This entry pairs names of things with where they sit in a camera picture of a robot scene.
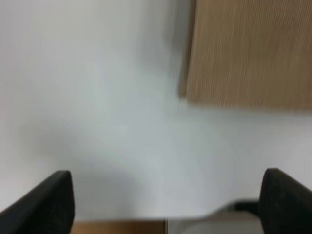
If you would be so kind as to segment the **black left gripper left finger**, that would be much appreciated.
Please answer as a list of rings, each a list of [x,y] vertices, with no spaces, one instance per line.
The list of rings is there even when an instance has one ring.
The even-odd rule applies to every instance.
[[[70,171],[56,171],[0,213],[2,234],[69,234],[75,219]]]

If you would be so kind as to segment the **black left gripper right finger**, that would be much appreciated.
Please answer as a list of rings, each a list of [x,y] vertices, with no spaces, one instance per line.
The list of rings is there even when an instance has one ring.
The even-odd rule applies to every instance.
[[[265,171],[258,211],[265,234],[312,232],[311,190],[279,169]]]

